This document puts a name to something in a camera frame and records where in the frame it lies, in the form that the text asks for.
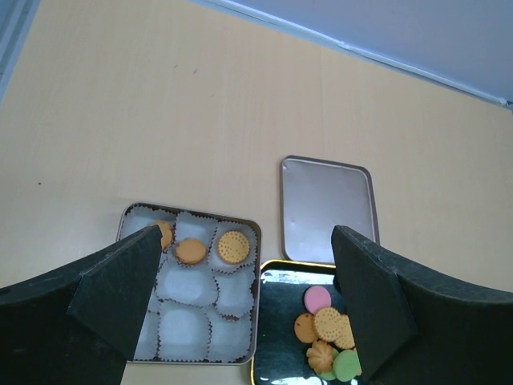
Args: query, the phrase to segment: pink cookie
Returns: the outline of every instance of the pink cookie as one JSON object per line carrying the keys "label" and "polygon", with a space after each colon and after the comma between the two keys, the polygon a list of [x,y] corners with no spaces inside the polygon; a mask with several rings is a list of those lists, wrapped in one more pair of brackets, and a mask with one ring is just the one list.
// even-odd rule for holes
{"label": "pink cookie", "polygon": [[305,307],[307,311],[316,314],[323,307],[331,306],[329,291],[323,286],[310,286],[305,291]]}

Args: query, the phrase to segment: white wall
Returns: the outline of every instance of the white wall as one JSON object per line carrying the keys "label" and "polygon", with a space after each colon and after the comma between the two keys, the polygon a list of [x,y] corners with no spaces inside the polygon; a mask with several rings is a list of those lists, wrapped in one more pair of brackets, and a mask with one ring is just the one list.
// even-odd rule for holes
{"label": "white wall", "polygon": [[0,102],[38,5],[39,0],[0,0]]}
{"label": "white wall", "polygon": [[512,0],[204,1],[254,9],[484,99],[513,101]]}

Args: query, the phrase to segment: orange cookie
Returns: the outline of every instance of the orange cookie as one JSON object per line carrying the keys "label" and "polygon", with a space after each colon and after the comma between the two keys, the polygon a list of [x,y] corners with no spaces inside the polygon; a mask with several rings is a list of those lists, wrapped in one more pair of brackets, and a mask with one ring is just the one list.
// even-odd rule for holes
{"label": "orange cookie", "polygon": [[162,237],[160,238],[160,246],[162,247],[162,251],[164,251],[173,242],[173,228],[171,227],[170,223],[165,221],[157,221],[151,225],[159,226],[160,232],[162,233]]}
{"label": "orange cookie", "polygon": [[353,331],[351,330],[351,324],[349,323],[349,317],[343,314],[342,320],[342,332],[341,335],[335,339],[335,345],[341,349],[353,349],[354,338]]}
{"label": "orange cookie", "polygon": [[333,342],[342,335],[344,318],[337,309],[324,307],[313,317],[313,327],[319,338]]}
{"label": "orange cookie", "polygon": [[176,257],[182,263],[195,265],[205,258],[207,248],[199,239],[187,238],[176,247]]}
{"label": "orange cookie", "polygon": [[228,231],[219,238],[217,252],[226,263],[241,263],[249,255],[249,239],[240,231]]}
{"label": "orange cookie", "polygon": [[318,339],[313,329],[313,316],[310,313],[304,313],[296,318],[294,333],[297,339],[304,343],[312,343]]}
{"label": "orange cookie", "polygon": [[306,351],[308,364],[316,373],[331,371],[333,365],[333,348],[326,342],[318,340]]}

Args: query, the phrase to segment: green cookie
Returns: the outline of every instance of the green cookie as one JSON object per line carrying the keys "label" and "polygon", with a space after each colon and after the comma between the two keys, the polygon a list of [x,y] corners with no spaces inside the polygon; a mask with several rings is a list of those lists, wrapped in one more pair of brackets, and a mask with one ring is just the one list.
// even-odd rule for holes
{"label": "green cookie", "polygon": [[[335,359],[338,356],[338,350],[333,349],[333,359]],[[317,373],[319,377],[322,379],[325,379],[326,381],[333,381],[337,378],[335,373],[333,373],[333,369],[331,371],[325,371],[324,373]]]}
{"label": "green cookie", "polygon": [[319,377],[325,379],[326,381],[333,381],[337,378],[337,376],[333,373],[333,371],[327,371],[325,373],[320,373]]}
{"label": "green cookie", "polygon": [[333,373],[339,381],[350,381],[360,373],[360,359],[356,351],[342,351],[333,362]]}

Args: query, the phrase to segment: wooden table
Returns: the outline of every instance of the wooden table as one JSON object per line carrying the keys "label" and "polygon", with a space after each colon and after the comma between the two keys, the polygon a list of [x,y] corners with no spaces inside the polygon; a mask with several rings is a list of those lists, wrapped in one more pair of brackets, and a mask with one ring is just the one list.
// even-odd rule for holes
{"label": "wooden table", "polygon": [[44,0],[0,111],[0,286],[111,244],[139,200],[251,218],[279,258],[295,154],[369,169],[385,247],[513,290],[512,145],[510,111],[183,0]]}

